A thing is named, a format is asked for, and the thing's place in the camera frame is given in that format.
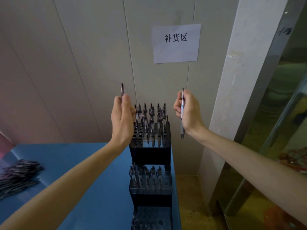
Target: forearm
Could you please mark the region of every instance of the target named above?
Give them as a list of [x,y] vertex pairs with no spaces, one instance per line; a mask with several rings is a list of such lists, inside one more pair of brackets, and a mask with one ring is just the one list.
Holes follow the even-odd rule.
[[271,201],[307,225],[307,178],[206,129],[199,135],[201,144],[222,157]]
[[57,229],[86,190],[123,151],[112,142],[73,167],[18,209],[2,229]]

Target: black pen display stand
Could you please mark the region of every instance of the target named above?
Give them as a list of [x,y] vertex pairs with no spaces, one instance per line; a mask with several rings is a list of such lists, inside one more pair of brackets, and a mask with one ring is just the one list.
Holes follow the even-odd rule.
[[[171,134],[169,122],[164,132],[158,137],[158,125],[155,123],[154,137],[145,128],[134,125],[134,135],[129,145],[135,180],[130,179],[129,192],[134,204],[131,223],[132,230],[173,229],[172,219],[172,172],[171,172]],[[161,170],[161,176],[151,174],[148,170],[154,166]]]

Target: white paper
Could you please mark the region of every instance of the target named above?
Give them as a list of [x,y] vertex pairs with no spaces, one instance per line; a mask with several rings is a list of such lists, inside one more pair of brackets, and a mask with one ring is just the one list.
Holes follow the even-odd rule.
[[197,61],[201,24],[152,28],[154,63]]

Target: hand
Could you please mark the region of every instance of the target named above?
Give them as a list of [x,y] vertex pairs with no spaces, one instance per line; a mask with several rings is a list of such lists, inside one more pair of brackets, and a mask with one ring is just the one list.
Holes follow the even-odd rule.
[[[193,138],[197,137],[200,130],[206,129],[201,119],[201,111],[198,100],[191,94],[188,89],[183,91],[185,106],[182,115],[182,124],[185,131]],[[177,99],[174,103],[174,110],[177,117],[181,116],[181,91],[177,93]]]
[[111,120],[113,131],[110,142],[124,150],[132,139],[133,121],[135,120],[135,109],[131,105],[129,95],[115,97]]

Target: person's left hand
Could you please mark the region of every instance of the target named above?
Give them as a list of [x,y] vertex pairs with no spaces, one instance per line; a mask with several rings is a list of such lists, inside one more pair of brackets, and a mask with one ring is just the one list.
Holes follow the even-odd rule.
[[124,149],[132,139],[135,120],[135,109],[128,94],[115,97],[111,120],[113,128],[111,141]]

